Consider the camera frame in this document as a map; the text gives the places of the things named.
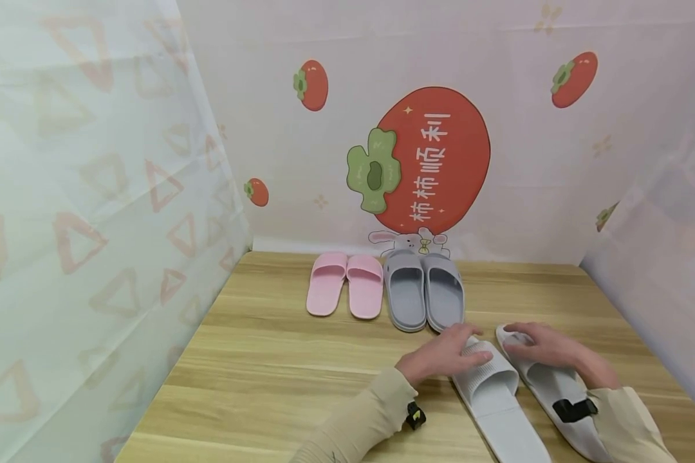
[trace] red fruit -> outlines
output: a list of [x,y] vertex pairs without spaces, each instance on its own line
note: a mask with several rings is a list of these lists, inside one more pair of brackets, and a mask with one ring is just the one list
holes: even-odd
[[327,71],[317,60],[310,59],[293,76],[293,88],[306,109],[319,111],[327,103]]
[[260,179],[250,179],[249,182],[246,182],[245,194],[254,205],[260,206],[261,208],[268,204],[270,198],[268,187],[265,186],[263,180]]
[[597,55],[587,51],[564,64],[553,77],[553,106],[572,106],[590,87],[597,74]]
[[392,156],[402,177],[376,218],[398,233],[426,227],[439,235],[453,227],[474,204],[489,169],[489,134],[479,109],[454,89],[424,87],[395,104],[378,128],[396,133]]

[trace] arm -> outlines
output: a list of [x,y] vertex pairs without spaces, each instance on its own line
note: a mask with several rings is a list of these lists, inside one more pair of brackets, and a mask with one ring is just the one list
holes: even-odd
[[479,334],[471,325],[454,325],[381,372],[367,389],[337,408],[302,444],[291,463],[358,463],[368,450],[402,429],[415,387],[433,375],[483,365],[490,352],[461,356],[468,337]]
[[540,323],[513,323],[505,331],[523,332],[533,340],[529,346],[505,345],[510,354],[577,371],[599,410],[592,416],[597,434],[615,463],[676,463],[644,403],[631,387],[620,384],[602,356]]

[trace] persimmon illustration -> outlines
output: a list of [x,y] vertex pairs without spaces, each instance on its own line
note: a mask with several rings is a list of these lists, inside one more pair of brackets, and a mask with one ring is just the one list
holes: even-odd
[[347,153],[347,187],[361,209],[396,233],[424,227],[439,235],[463,218],[489,168],[490,144],[481,113],[446,87],[402,98],[368,135],[367,151]]
[[293,89],[306,109],[319,111],[327,102],[327,71],[317,60],[308,60],[293,75]]
[[563,64],[553,77],[551,100],[553,106],[572,106],[590,87],[597,74],[597,55],[591,51],[581,53]]
[[607,209],[603,209],[599,214],[597,214],[597,223],[595,225],[597,227],[597,233],[600,233],[602,229],[605,228],[607,220],[610,219],[610,216],[613,214],[613,211],[615,211],[615,208],[619,202],[620,201],[616,202]]
[[260,206],[261,208],[268,204],[270,198],[268,187],[265,186],[263,180],[260,179],[250,179],[249,182],[246,182],[245,194],[254,205]]

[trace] gray slipper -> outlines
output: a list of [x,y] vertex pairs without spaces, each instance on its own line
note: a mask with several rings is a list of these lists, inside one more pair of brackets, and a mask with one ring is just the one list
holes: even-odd
[[422,268],[430,328],[441,332],[453,323],[463,323],[465,298],[456,265],[442,254],[427,254],[422,259]]
[[425,277],[422,263],[414,252],[396,250],[386,257],[384,282],[389,301],[389,317],[401,331],[415,332],[425,327]]

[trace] hand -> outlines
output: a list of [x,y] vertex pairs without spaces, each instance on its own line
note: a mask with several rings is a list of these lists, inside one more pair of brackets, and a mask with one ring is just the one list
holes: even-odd
[[512,323],[504,329],[522,332],[533,340],[531,345],[505,344],[509,355],[552,367],[572,368],[587,389],[620,389],[617,374],[607,360],[545,323]]
[[479,327],[455,323],[433,340],[401,358],[396,364],[412,387],[432,375],[453,376],[470,368],[484,365],[492,358],[491,352],[475,352],[462,356],[466,341],[471,335],[482,334]]
[[573,368],[587,350],[579,342],[563,335],[545,323],[512,323],[507,332],[522,332],[533,340],[532,345],[505,344],[509,355],[537,361],[552,367]]

